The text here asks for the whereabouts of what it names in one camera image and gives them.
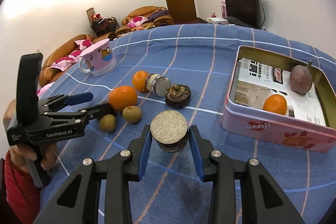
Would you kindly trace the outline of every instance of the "red sleeve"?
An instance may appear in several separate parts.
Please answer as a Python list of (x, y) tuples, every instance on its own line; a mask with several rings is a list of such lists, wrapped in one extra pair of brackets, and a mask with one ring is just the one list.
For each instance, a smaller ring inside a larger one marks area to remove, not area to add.
[(40, 211), (40, 189), (34, 186), (29, 174), (13, 165), (10, 156), (8, 151), (5, 160), (7, 202), (22, 224), (32, 224)]

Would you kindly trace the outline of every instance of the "mug handle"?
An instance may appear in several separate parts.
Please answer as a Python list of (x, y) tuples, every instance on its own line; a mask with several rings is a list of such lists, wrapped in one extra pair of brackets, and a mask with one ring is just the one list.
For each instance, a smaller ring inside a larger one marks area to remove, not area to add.
[(79, 64), (78, 64), (78, 66), (79, 66), (79, 70), (80, 70), (81, 72), (83, 72), (83, 73), (90, 73), (91, 70), (89, 70), (89, 69), (85, 69), (85, 68), (83, 67), (83, 62), (84, 62), (84, 58), (82, 58), (82, 59), (79, 61)]

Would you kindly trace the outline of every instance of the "power cord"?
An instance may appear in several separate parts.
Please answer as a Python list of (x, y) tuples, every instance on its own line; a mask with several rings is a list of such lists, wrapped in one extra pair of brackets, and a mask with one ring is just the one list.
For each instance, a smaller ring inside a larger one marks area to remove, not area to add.
[(264, 13), (264, 21), (263, 21), (263, 23), (262, 23), (262, 25), (260, 26), (260, 30), (262, 29), (262, 27), (263, 27), (263, 25), (264, 25), (264, 23), (265, 23), (265, 10), (264, 10), (264, 7), (263, 7), (263, 3), (261, 2), (261, 0), (259, 0), (260, 1), (260, 4), (261, 4), (261, 7), (262, 7), (262, 11), (263, 11), (263, 13)]

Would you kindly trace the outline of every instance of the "fruit stem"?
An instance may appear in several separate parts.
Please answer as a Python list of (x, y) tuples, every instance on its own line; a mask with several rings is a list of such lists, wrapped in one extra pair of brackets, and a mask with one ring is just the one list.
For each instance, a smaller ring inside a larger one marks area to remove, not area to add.
[(306, 66), (307, 69), (311, 67), (311, 60), (309, 60), (308, 65)]

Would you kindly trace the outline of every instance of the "newspaper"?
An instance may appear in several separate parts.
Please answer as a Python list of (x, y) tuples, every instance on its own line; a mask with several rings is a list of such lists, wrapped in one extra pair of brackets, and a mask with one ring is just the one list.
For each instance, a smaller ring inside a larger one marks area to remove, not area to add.
[(240, 62), (236, 104), (262, 109), (269, 96), (280, 94), (287, 101), (287, 116), (326, 125), (314, 83), (308, 93), (300, 95), (290, 88), (289, 71), (245, 58)]

